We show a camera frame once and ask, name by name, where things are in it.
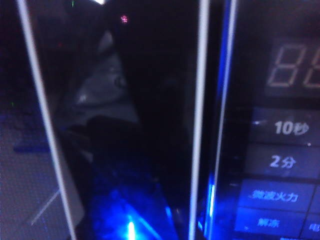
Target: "white stripe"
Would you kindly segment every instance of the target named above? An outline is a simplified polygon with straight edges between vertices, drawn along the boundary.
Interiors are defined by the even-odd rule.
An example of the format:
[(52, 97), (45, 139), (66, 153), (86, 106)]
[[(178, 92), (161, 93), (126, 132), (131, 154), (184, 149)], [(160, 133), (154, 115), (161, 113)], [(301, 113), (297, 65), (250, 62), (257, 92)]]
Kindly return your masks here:
[[(224, 128), (224, 120), (225, 120), (229, 76), (230, 76), (230, 65), (231, 65), (231, 58), (232, 58), (232, 51), (233, 51), (233, 44), (234, 44), (234, 35), (235, 35), (235, 29), (236, 29), (237, 5), (238, 5), (238, 0), (231, 0), (230, 17), (229, 17), (229, 23), (228, 23), (227, 44), (226, 44), (226, 60), (225, 60), (225, 69), (224, 69), (224, 76), (223, 76), (221, 112), (220, 112), (218, 141), (217, 141), (216, 158), (215, 158), (214, 196), (217, 196), (216, 191), (217, 191), (217, 185), (218, 185), (221, 145), (222, 145), (223, 128)], [(210, 227), (209, 240), (210, 239), (212, 239), (212, 226)]]
[(34, 80), (36, 93), (37, 93), (39, 103), (40, 103), (40, 110), (42, 113), (44, 127), (45, 127), (46, 135), (48, 138), (50, 150), (51, 150), (51, 156), (53, 159), (54, 170), (55, 170), (58, 186), (59, 186), (60, 193), (61, 193), (61, 198), (62, 198), (62, 203), (63, 203), (64, 212), (65, 212), (65, 216), (66, 216), (66, 221), (68, 224), (71, 239), (77, 240), (75, 230), (74, 230), (73, 221), (72, 221), (72, 216), (71, 216), (71, 212), (70, 212), (70, 206), (69, 206), (69, 202), (68, 202), (66, 187), (64, 184), (64, 180), (63, 180), (62, 167), (61, 167), (60, 159), (58, 156), (58, 148), (57, 148), (57, 143), (55, 140), (53, 126), (51, 123), (50, 112), (49, 112), (48, 103), (47, 103), (47, 99), (46, 99), (45, 88), (44, 88), (44, 83), (42, 80), (39, 60), (37, 57), (36, 45), (35, 45), (35, 40), (34, 40), (34, 36), (33, 36), (33, 32), (32, 32), (27, 3), (25, 0), (16, 0), (16, 2), (18, 5), (18, 9), (19, 9), (19, 14), (20, 14), (21, 24), (22, 24), (22, 28), (23, 28), (25, 43), (26, 43), (29, 61), (30, 61), (30, 65), (31, 65), (31, 70), (32, 70), (32, 75), (33, 75), (33, 80)]
[(54, 202), (54, 200), (58, 197), (59, 194), (60, 194), (60, 190), (58, 189), (53, 194), (51, 194), (51, 196), (41, 205), (41, 207), (39, 207), (36, 213), (28, 221), (31, 226), (38, 221), (41, 215), (44, 214), (44, 212)]
[(205, 79), (207, 65), (210, 0), (200, 0), (198, 22), (198, 50), (195, 86), (195, 111), (192, 147), (192, 171), (190, 193), (189, 240), (195, 239), (197, 199), (199, 184), (200, 153), (204, 111)]

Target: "control panel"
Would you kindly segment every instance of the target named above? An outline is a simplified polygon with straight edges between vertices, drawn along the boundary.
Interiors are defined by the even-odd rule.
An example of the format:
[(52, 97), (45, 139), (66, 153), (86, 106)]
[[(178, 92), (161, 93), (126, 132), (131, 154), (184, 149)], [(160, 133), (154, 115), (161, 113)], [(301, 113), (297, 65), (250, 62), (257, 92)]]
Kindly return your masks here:
[(207, 239), (320, 240), (319, 12), (314, 0), (226, 4)]

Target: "blue light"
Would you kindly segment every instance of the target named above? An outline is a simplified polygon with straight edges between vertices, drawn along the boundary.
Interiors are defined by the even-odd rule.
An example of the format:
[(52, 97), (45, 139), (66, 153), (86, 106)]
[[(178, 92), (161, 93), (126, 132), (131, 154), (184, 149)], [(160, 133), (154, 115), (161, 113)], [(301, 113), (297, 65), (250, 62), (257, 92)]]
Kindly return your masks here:
[(200, 221), (198, 221), (198, 228), (202, 231), (203, 230), (203, 226), (202, 226), (202, 224), (201, 224), (201, 222)]
[(168, 218), (172, 218), (170, 207), (166, 206), (165, 207), (165, 212), (166, 212), (166, 215), (168, 216)]
[(142, 217), (139, 218), (139, 222), (155, 237), (156, 240), (162, 240), (162, 237), (146, 222)]
[(214, 213), (214, 199), (215, 199), (215, 185), (212, 185), (211, 196), (210, 196), (210, 211), (209, 211), (210, 217), (212, 217)]
[(136, 240), (135, 224), (132, 221), (128, 225), (128, 240)]

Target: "解冻 button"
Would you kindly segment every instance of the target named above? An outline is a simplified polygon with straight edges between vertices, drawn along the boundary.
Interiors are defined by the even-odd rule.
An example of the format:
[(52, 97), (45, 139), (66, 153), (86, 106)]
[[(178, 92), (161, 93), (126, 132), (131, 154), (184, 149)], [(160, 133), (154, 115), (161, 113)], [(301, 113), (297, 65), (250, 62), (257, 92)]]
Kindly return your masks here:
[(239, 207), (235, 231), (298, 238), (305, 214)]

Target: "red light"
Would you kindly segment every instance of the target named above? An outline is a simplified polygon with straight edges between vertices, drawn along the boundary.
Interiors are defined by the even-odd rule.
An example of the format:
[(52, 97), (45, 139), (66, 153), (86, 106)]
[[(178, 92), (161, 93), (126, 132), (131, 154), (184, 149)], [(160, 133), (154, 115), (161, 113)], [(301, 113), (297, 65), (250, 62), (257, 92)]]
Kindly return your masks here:
[(126, 15), (122, 15), (122, 16), (120, 17), (120, 19), (121, 19), (121, 22), (122, 22), (123, 24), (127, 24), (127, 23), (128, 23), (128, 17), (127, 17)]

